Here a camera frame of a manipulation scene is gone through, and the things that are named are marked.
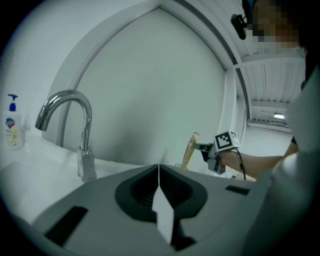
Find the bottle label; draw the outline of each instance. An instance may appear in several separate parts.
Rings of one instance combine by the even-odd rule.
[[[18,142],[17,129],[12,129],[15,124],[15,120],[11,117],[5,120],[5,125],[8,126],[8,128],[5,129],[5,137],[7,139],[8,146],[16,146]]]
[[[5,125],[8,126],[9,129],[11,129],[12,126],[15,125],[15,120],[13,118],[9,117],[5,120]]]

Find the faucet spout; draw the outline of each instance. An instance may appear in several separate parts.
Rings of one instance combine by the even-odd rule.
[[[43,104],[37,117],[35,127],[46,131],[53,112],[63,103],[78,102],[83,109],[83,125],[80,147],[77,149],[78,175],[83,182],[96,179],[95,156],[88,147],[90,127],[92,122],[92,109],[89,100],[78,90],[63,90],[49,97]]]

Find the soap dispenser bottle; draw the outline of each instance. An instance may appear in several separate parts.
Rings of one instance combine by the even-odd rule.
[[[4,142],[9,150],[18,150],[22,148],[22,133],[21,133],[21,116],[22,114],[16,111],[15,99],[17,95],[8,94],[13,101],[10,104],[9,111],[3,111],[4,116]]]

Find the blue pump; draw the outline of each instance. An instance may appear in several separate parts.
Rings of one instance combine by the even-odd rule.
[[[13,102],[10,104],[9,111],[14,112],[14,111],[16,111],[15,99],[18,98],[18,96],[15,94],[8,94],[8,96],[12,97],[12,99],[13,99]]]

